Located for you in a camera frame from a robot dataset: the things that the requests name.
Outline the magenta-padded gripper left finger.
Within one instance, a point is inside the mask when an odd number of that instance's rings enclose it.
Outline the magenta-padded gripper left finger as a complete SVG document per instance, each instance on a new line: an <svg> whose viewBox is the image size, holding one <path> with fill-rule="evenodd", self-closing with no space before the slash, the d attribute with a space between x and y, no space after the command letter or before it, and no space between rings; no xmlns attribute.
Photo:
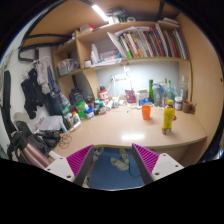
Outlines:
<svg viewBox="0 0 224 224"><path fill-rule="evenodd" d="M49 155L54 161L45 168L45 171L68 180L78 186L86 186L85 179L94 156L93 145L89 145L68 157L60 156L53 151L51 151Z"/></svg>

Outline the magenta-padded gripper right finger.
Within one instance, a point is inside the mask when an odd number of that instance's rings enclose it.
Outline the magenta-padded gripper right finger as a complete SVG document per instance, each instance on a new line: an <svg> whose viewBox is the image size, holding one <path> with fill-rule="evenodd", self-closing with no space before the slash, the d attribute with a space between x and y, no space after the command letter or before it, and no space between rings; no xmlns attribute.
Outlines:
<svg viewBox="0 0 224 224"><path fill-rule="evenodd" d="M157 154L137 144L132 144L131 151L145 185L183 169L167 153Z"/></svg>

